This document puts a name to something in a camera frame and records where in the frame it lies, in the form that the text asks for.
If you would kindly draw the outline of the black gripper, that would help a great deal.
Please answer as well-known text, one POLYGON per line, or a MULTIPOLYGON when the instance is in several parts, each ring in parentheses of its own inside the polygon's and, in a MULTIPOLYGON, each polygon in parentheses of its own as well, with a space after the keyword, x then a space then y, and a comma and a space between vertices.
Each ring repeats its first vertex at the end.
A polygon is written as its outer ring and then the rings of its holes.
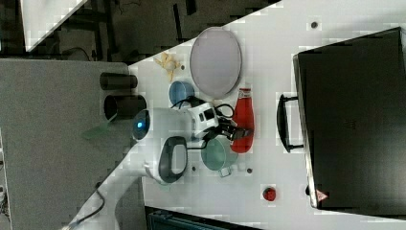
POLYGON ((210 127, 207 133, 207 139, 212 140, 218 135, 225 136, 230 141, 235 141, 248 137, 254 133, 251 128, 236 127, 232 120, 220 118, 218 125, 210 127))

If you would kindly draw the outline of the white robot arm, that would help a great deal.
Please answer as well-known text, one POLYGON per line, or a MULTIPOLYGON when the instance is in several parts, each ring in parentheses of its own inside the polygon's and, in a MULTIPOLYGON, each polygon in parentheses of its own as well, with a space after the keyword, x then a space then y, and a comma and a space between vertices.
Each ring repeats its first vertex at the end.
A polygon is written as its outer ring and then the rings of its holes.
POLYGON ((213 103, 195 97, 187 102, 184 107, 176 103, 146 108, 135 116, 132 137, 136 144, 60 230, 120 230, 116 207, 135 180, 146 176, 169 185, 185 173, 190 142, 199 141, 198 149, 203 150, 219 135, 235 141, 254 133, 237 126, 213 103))

